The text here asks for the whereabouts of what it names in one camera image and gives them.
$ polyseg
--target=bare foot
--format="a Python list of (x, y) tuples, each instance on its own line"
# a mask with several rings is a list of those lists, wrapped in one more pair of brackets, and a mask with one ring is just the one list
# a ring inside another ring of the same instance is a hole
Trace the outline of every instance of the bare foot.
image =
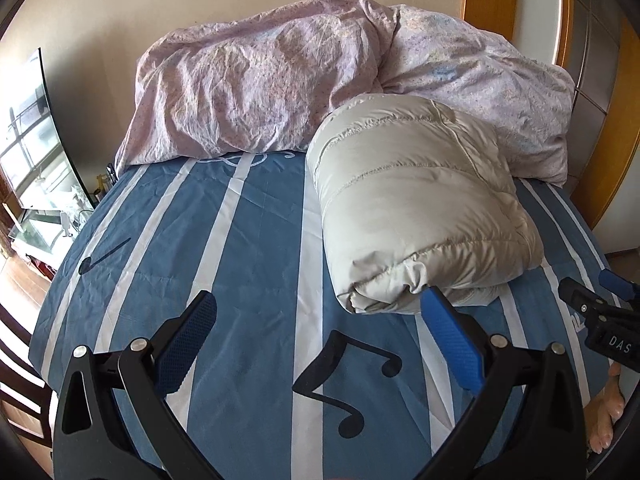
[(625, 399), (618, 386), (619, 375), (620, 364), (613, 363), (606, 386), (584, 407), (587, 443), (598, 454), (611, 445), (613, 423), (622, 416), (625, 407)]

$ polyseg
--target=pink blanket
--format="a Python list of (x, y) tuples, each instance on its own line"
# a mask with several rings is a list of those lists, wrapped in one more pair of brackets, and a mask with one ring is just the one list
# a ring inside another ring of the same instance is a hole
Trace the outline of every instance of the pink blanket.
[(560, 67), (462, 20), (371, 0), (307, 0), (153, 44), (138, 63), (136, 111), (116, 168), (304, 151), (331, 111), (384, 91), (490, 122), (512, 174), (562, 184), (573, 90)]

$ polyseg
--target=music note print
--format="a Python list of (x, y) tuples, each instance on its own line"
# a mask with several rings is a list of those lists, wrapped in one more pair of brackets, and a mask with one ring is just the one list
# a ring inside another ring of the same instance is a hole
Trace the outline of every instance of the music note print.
[(400, 356), (383, 350), (382, 348), (358, 341), (338, 330), (331, 330), (324, 347), (322, 347), (318, 356), (311, 361), (309, 366), (302, 371), (296, 379), (296, 382), (293, 383), (292, 390), (299, 395), (308, 397), (309, 399), (319, 400), (320, 402), (330, 404), (349, 413), (338, 425), (338, 433), (343, 438), (353, 438), (358, 436), (364, 429), (364, 416), (362, 413), (346, 402), (314, 393), (314, 390), (324, 384), (324, 382), (331, 377), (331, 374), (335, 372), (344, 355), (344, 351), (347, 349), (347, 345), (352, 345), (366, 352), (386, 357), (386, 361), (381, 368), (382, 374), (385, 377), (395, 377), (402, 369), (402, 359)]

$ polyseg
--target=folded down jacket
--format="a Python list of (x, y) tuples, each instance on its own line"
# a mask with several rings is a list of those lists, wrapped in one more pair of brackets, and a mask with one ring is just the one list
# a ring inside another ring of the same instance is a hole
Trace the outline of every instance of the folded down jacket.
[(329, 115), (306, 162), (326, 259), (354, 313), (414, 313), (437, 285), (454, 305), (488, 304), (542, 262), (494, 128), (417, 96), (368, 94)]

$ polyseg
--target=black music note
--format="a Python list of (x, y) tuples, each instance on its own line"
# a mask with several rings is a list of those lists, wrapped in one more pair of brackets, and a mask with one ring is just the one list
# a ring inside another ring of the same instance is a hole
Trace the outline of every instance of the black music note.
[(84, 260), (82, 260), (82, 262), (80, 262), (80, 265), (78, 266), (78, 274), (82, 276), (83, 274), (88, 273), (91, 269), (93, 269), (97, 264), (99, 264), (105, 258), (107, 258), (108, 256), (111, 256), (115, 251), (124, 247), (124, 245), (126, 245), (130, 240), (131, 240), (130, 237), (127, 238), (122, 243), (115, 246), (111, 251), (106, 253), (103, 257), (98, 258), (94, 263), (92, 263), (91, 261), (91, 256), (87, 256)]
[(347, 345), (353, 345), (364, 351), (386, 357), (386, 361), (382, 365), (382, 374), (385, 377), (395, 377), (402, 369), (400, 356), (377, 346), (358, 341), (337, 330), (331, 330), (318, 357), (311, 361), (309, 366), (302, 371), (296, 382), (293, 383), (292, 390), (299, 395), (325, 402), (349, 413), (350, 415), (345, 417), (338, 425), (338, 433), (343, 438), (353, 438), (358, 436), (364, 429), (364, 416), (362, 413), (346, 402), (314, 393), (314, 390), (320, 387), (335, 372), (344, 355), (344, 351), (347, 349)]

